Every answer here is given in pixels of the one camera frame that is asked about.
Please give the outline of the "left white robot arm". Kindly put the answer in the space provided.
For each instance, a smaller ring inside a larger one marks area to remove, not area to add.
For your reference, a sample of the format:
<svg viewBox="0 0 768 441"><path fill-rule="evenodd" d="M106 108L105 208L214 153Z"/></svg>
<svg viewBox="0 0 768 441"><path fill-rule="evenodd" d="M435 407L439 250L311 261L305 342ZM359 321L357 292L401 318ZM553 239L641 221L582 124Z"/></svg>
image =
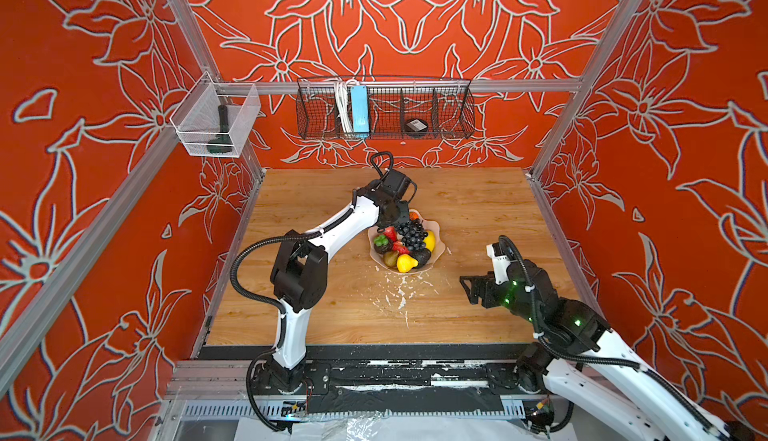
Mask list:
<svg viewBox="0 0 768 441"><path fill-rule="evenodd" d="M270 276L280 314L274 352L267 362L276 385L293 390L303 379L310 316L326 292L330 261L361 232L406 220L406 194L416 190L406 174L381 172L355 189L350 203L334 216L311 231L290 231L280 241Z"/></svg>

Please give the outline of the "red wrinkled strawberry fruit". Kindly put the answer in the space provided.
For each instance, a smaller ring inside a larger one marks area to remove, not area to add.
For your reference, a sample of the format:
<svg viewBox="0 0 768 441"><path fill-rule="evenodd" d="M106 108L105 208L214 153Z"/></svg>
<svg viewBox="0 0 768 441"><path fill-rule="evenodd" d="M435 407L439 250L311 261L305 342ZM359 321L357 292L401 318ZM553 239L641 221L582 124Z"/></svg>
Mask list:
<svg viewBox="0 0 768 441"><path fill-rule="evenodd" d="M395 241L392 243L392 250L398 252L399 254L409 254L410 250L408 247L401 241Z"/></svg>

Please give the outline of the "dark green brush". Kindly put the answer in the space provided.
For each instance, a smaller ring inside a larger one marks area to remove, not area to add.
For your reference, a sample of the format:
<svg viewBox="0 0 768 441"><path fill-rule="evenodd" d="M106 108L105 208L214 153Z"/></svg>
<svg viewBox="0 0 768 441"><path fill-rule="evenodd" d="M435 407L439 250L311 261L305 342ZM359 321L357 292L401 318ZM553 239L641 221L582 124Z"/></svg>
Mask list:
<svg viewBox="0 0 768 441"><path fill-rule="evenodd" d="M219 132L207 143L207 150L211 154L224 154L233 151L233 141L229 135L228 106L218 106Z"/></svg>

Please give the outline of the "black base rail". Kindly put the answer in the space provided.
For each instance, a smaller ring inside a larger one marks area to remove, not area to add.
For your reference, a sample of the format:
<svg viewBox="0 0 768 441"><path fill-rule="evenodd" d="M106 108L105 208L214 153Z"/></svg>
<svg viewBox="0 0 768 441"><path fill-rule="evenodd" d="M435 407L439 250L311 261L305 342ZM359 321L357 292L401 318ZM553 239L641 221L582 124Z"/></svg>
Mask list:
<svg viewBox="0 0 768 441"><path fill-rule="evenodd" d="M290 374L269 355L253 360L246 391L281 400L263 413L448 415L522 418L548 397L543 381L520 374L525 349L512 344L317 345Z"/></svg>

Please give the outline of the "light blue box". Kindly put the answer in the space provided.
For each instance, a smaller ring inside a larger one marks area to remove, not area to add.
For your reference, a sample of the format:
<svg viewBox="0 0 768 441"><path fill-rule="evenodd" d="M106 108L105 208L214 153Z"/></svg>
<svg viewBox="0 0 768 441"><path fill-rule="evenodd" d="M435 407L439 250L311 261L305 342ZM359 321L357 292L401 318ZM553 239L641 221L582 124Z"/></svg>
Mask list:
<svg viewBox="0 0 768 441"><path fill-rule="evenodd" d="M353 133L366 138L370 133L368 89L365 85L352 85L349 89Z"/></svg>

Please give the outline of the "dark avocado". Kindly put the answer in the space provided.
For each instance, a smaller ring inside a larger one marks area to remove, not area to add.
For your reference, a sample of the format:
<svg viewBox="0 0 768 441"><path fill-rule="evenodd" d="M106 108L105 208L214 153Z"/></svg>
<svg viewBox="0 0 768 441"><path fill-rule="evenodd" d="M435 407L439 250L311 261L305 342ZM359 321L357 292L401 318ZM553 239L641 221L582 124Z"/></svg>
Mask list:
<svg viewBox="0 0 768 441"><path fill-rule="evenodd" d="M415 269L422 269L427 265L432 257L432 252L427 248L414 250L410 253L410 256L415 260Z"/></svg>

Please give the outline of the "clear plastic bin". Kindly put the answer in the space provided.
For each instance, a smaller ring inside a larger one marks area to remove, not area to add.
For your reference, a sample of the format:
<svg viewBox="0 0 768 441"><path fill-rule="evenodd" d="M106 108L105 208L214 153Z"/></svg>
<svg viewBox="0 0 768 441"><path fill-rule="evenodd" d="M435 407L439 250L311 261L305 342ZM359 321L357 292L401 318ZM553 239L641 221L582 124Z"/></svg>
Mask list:
<svg viewBox="0 0 768 441"><path fill-rule="evenodd" d="M218 106L226 104L233 151L211 154L207 143L219 132ZM193 157L238 158L261 112L261 98L254 84L216 82L204 72L170 117L176 135Z"/></svg>

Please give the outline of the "large yellow lemon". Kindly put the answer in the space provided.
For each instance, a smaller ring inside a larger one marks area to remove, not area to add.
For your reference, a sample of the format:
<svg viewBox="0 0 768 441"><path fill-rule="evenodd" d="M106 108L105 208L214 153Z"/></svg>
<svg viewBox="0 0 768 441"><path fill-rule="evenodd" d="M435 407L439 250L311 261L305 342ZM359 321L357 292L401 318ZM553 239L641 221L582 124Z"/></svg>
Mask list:
<svg viewBox="0 0 768 441"><path fill-rule="evenodd" d="M429 250L430 252L433 252L437 244L435 233L431 230L427 230L426 237L424 238L423 243L427 250Z"/></svg>

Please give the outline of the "pink scalloped fruit bowl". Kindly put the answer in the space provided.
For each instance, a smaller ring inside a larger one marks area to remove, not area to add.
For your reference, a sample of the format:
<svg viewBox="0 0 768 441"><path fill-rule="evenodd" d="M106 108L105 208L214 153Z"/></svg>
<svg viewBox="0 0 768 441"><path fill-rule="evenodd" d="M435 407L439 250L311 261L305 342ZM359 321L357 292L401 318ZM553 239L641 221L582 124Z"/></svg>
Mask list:
<svg viewBox="0 0 768 441"><path fill-rule="evenodd" d="M413 208L404 222L371 227L367 236L371 259L395 274L427 271L447 251L439 223L425 219Z"/></svg>

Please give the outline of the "small yellow lemon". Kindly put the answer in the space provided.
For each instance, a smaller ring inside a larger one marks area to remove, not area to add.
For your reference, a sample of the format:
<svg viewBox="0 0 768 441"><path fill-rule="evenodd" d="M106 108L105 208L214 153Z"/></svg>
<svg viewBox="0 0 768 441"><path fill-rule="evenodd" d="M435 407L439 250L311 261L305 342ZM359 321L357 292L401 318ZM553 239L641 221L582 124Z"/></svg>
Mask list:
<svg viewBox="0 0 768 441"><path fill-rule="evenodd" d="M409 254L400 254L396 261L396 268L400 273L408 273L419 266L419 261Z"/></svg>

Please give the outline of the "brown kiwi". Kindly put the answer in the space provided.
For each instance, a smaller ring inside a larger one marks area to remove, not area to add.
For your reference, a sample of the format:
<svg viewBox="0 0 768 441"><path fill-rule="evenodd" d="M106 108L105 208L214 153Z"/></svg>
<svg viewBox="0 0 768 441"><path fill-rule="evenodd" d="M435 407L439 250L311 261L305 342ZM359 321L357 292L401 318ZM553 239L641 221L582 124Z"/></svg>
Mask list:
<svg viewBox="0 0 768 441"><path fill-rule="evenodd" d="M387 267L395 268L397 266L397 261L398 261L399 256L400 256L399 252L392 250L392 251L389 251L389 252L385 253L382 256L382 260L383 260L384 264Z"/></svg>

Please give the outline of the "black round puck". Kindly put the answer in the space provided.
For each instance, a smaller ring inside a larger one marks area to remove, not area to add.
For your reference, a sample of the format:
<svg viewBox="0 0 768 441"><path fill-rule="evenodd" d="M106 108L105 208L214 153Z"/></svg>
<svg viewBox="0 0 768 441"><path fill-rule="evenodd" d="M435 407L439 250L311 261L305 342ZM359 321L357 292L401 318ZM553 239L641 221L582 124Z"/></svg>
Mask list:
<svg viewBox="0 0 768 441"><path fill-rule="evenodd" d="M429 124L420 118L411 118L404 123L403 131L407 136L422 138L429 133Z"/></svg>

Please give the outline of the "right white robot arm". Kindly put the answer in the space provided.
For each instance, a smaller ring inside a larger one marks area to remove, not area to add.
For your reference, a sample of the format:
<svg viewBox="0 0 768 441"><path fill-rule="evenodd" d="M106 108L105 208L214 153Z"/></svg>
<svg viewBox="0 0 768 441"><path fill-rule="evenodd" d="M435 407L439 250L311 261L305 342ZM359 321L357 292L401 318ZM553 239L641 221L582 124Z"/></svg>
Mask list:
<svg viewBox="0 0 768 441"><path fill-rule="evenodd" d="M521 387L543 387L627 439L751 439L747 428L708 412L667 381L591 307L559 296L532 261L492 261L487 274L459 282L470 303L504 308L531 323L535 340L517 361Z"/></svg>

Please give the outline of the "black grape bunch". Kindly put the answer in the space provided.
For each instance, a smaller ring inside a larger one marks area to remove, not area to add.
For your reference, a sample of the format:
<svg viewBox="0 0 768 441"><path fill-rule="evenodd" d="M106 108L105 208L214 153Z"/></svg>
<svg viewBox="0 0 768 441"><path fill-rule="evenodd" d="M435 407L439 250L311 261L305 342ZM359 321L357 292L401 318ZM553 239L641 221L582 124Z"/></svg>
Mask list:
<svg viewBox="0 0 768 441"><path fill-rule="evenodd" d="M427 230L423 227L421 219L402 223L396 227L396 231L400 241L408 247L410 252L425 248L423 241Z"/></svg>

